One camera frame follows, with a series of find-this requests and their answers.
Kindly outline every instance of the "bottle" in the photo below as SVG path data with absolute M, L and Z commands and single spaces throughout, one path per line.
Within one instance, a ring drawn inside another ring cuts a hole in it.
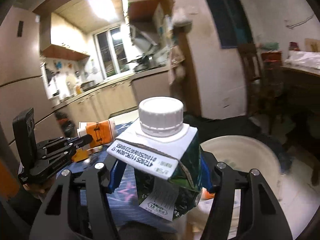
M 183 103 L 170 97 L 143 100 L 139 118 L 107 149 L 135 169 L 140 207 L 169 221 L 197 205 L 201 151 L 197 128 L 183 123 Z

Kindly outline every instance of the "refrigerator door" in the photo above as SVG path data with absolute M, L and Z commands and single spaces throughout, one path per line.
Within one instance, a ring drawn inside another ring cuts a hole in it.
M 14 140 L 12 120 L 20 112 L 33 107 L 36 123 L 53 112 L 41 77 L 0 87 L 0 102 L 0 122 L 8 143 Z
M 36 142 L 64 136 L 54 114 L 49 115 L 35 125 Z
M 0 26 L 0 86 L 41 76 L 36 14 L 12 7 Z

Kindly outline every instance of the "kitchen counter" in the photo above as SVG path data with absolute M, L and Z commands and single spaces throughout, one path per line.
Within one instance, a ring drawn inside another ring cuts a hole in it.
M 150 70 L 144 70 L 144 71 L 141 71 L 141 72 L 133 74 L 132 76 L 129 77 L 129 79 L 130 80 L 134 80 L 134 79 L 138 79 L 138 78 L 142 78 L 142 77 L 158 74 L 158 73 L 161 73 L 161 72 L 165 72 L 165 71 L 168 71 L 168 70 L 169 70 L 169 68 L 167 66 L 153 68 L 153 69 L 150 69 Z
M 104 82 L 102 82 L 99 86 L 93 88 L 93 89 L 90 89 L 86 92 L 83 92 L 82 94 L 80 95 L 77 95 L 73 98 L 70 98 L 56 106 L 54 106 L 52 109 L 53 111 L 56 111 L 56 110 L 59 110 L 60 108 L 64 107 L 64 106 L 67 106 L 69 105 L 70 103 L 82 98 L 82 97 L 85 97 L 86 95 L 92 93 L 92 92 L 95 92 L 101 88 L 104 88 L 106 86 L 109 86 L 109 85 L 112 85 L 112 84 L 115 84 L 117 82 L 121 82 L 123 80 L 135 80 L 135 79 L 139 79 L 139 78 L 142 78 L 142 77 L 146 77 L 146 76 L 150 76 L 150 75 L 154 75 L 154 74 L 158 74 L 158 73 L 161 73 L 161 72 L 166 72 L 168 71 L 168 67 L 167 66 L 164 66 L 164 67 L 158 67 L 158 68 L 154 68 L 154 69 L 150 69 L 150 70 L 145 70 L 145 71 L 141 71 L 141 72 L 138 72 L 138 73 L 130 73 L 126 76 L 122 76 L 122 77 L 119 77 L 119 78 L 115 78 L 115 79 L 111 79 L 111 80 L 106 80 Z
M 53 111 L 56 111 L 56 110 L 58 110 L 58 109 L 60 109 L 60 108 L 62 108 L 64 106 L 67 106 L 68 104 L 70 104 L 70 103 L 72 103 L 72 102 L 74 102 L 74 101 L 76 101 L 76 100 L 78 100 L 78 99 L 80 99 L 82 97 L 85 97 L 86 95 L 89 95 L 90 93 L 95 92 L 95 91 L 97 91 L 97 90 L 99 90 L 101 88 L 107 87 L 107 86 L 115 84 L 117 82 L 121 82 L 123 80 L 127 80 L 127 79 L 130 78 L 130 76 L 133 76 L 133 75 L 134 75 L 133 73 L 130 73 L 130 74 L 128 74 L 126 76 L 123 76 L 123 77 L 119 77 L 119 78 L 112 79 L 112 80 L 106 80 L 106 81 L 102 82 L 99 86 L 97 86 L 97 87 L 95 87 L 93 89 L 90 89 L 90 90 L 88 90 L 86 92 L 83 92 L 82 94 L 77 95 L 77 96 L 75 96 L 73 98 L 70 98 L 70 99 L 68 99 L 68 100 L 66 100 L 66 101 L 54 106 L 52 109 L 53 109 Z

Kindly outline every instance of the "ceiling light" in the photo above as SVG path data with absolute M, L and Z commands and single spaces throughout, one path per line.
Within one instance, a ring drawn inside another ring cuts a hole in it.
M 89 0 L 89 3 L 99 18 L 110 21 L 117 17 L 115 7 L 111 0 Z
M 122 0 L 123 11 L 128 12 L 129 2 L 128 0 Z
M 112 38 L 113 38 L 114 40 L 121 40 L 121 39 L 122 39 L 122 37 L 121 37 L 121 32 L 114 33 L 114 34 L 112 35 Z

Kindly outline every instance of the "window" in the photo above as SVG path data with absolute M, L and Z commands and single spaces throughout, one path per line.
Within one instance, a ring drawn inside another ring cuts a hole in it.
M 96 36 L 97 50 L 101 55 L 107 77 L 130 70 L 120 27 L 104 31 Z

